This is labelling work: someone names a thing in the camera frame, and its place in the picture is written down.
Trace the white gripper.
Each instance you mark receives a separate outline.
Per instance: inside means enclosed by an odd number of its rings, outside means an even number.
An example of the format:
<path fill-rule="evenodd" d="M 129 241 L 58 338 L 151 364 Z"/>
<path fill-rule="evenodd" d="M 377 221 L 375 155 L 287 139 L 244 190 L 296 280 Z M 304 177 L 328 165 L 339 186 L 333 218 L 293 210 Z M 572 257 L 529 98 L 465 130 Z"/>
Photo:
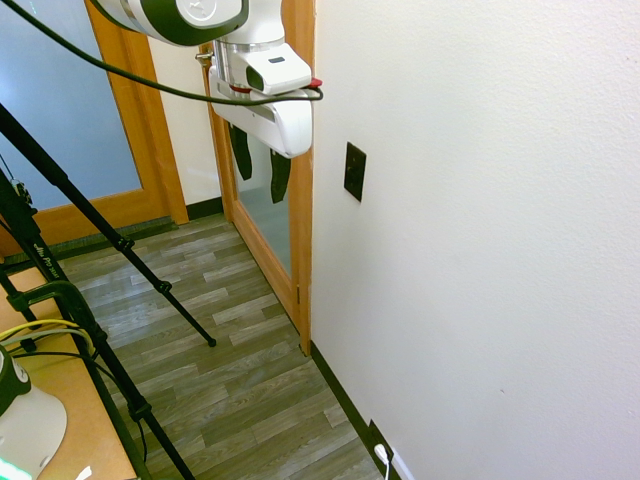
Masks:
<path fill-rule="evenodd" d="M 218 75 L 212 65 L 208 72 L 209 92 L 213 98 L 240 101 L 271 100 L 255 106 L 213 104 L 217 115 L 229 122 L 229 137 L 238 171 L 243 180 L 252 177 L 253 166 L 248 144 L 250 134 L 268 145 L 272 177 L 271 200 L 284 200 L 291 172 L 291 160 L 306 153 L 312 144 L 312 108 L 309 95 L 294 90 L 284 95 L 269 96 L 255 90 L 234 91 Z"/>

